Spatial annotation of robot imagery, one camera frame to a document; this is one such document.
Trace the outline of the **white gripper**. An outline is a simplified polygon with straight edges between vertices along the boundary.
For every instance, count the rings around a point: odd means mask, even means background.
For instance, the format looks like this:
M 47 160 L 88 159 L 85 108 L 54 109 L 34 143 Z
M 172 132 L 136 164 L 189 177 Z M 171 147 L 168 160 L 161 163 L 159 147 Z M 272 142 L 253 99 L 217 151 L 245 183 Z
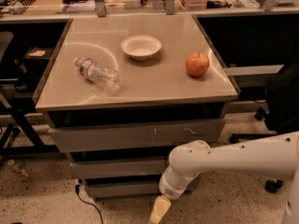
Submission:
M 179 199 L 198 176 L 199 173 L 196 172 L 180 174 L 173 167 L 168 166 L 159 182 L 159 190 L 163 196 L 155 199 L 149 216 L 149 224 L 159 224 L 171 206 L 170 200 Z

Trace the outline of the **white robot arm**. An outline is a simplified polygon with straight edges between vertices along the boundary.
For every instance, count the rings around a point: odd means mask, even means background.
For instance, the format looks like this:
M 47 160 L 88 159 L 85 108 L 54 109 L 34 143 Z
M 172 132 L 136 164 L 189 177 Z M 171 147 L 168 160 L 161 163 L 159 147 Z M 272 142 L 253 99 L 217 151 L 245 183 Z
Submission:
M 299 132 L 274 135 L 222 147 L 202 140 L 175 147 L 160 182 L 149 224 L 159 224 L 193 180 L 204 172 L 256 175 L 291 180 L 282 224 L 299 224 Z

